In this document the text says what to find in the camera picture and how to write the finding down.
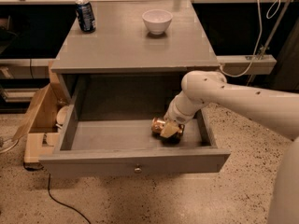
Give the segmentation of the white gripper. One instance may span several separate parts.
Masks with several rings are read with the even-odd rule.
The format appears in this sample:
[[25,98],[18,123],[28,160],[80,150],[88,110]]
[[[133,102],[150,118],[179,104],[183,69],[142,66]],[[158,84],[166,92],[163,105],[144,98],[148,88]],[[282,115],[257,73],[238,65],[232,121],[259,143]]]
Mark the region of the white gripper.
[[169,104],[164,115],[167,123],[163,126],[160,136],[169,138],[179,132],[179,124],[186,124],[193,119],[195,113],[202,108],[201,102],[194,102],[181,91]]

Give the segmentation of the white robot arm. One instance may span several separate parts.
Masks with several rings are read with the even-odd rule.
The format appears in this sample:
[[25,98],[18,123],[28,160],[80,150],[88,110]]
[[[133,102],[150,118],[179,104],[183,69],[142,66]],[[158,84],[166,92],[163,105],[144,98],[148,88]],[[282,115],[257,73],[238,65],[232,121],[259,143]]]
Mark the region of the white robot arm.
[[299,224],[299,94],[232,85],[219,72],[191,71],[164,115],[161,136],[210,103],[222,105],[292,141],[278,168],[267,224]]

